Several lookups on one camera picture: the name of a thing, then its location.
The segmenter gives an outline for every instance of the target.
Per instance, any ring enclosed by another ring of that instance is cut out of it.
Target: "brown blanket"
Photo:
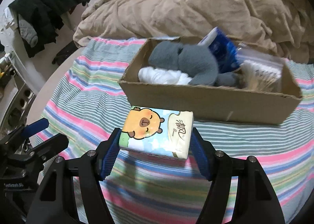
[[[314,57],[314,12],[307,0],[98,0],[74,41],[151,36],[204,37],[218,26],[233,40],[307,63]]]

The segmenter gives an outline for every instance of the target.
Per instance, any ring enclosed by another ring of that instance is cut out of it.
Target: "open cardboard box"
[[[245,123],[281,124],[302,100],[302,92],[284,64],[282,93],[253,92],[210,86],[153,85],[141,83],[139,70],[162,40],[150,38],[140,48],[119,81],[131,105],[166,110],[192,111],[195,119]],[[197,44],[197,37],[174,41]]]

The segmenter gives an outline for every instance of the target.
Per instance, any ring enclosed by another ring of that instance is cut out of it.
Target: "silver bolt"
[[[94,156],[95,154],[96,154],[96,151],[95,151],[95,150],[89,150],[89,151],[87,152],[87,156],[90,156],[90,157]]]
[[[215,154],[218,157],[222,157],[225,153],[222,150],[216,150]]]
[[[63,161],[63,157],[56,157],[55,162],[60,163]]]
[[[254,157],[254,156],[249,156],[249,161],[251,161],[251,162],[256,162],[257,159],[256,159],[256,157]]]

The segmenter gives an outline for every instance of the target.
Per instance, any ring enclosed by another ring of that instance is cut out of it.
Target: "gray cloth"
[[[187,73],[193,78],[189,83],[192,85],[212,86],[218,76],[216,58],[204,46],[163,41],[155,47],[148,63],[154,67]]]
[[[239,75],[234,72],[218,74],[214,86],[225,86],[238,88],[240,84]]]
[[[21,37],[33,48],[38,42],[37,33],[33,26],[23,19],[20,14],[18,15],[18,26]]]

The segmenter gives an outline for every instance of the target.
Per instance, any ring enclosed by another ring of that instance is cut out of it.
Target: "mattress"
[[[144,42],[93,38],[60,80],[42,114],[49,128],[31,138],[32,144],[63,133],[69,147],[60,155],[77,158],[122,127],[131,106],[117,82]],[[314,68],[288,60],[287,65],[304,100],[281,125],[195,121],[194,126],[216,150],[258,158],[289,223],[314,188]],[[77,178],[74,184],[80,220],[87,222]],[[100,184],[115,223],[195,223],[211,183],[191,154],[178,163],[120,150]],[[236,187],[234,177],[224,222],[232,217]]]

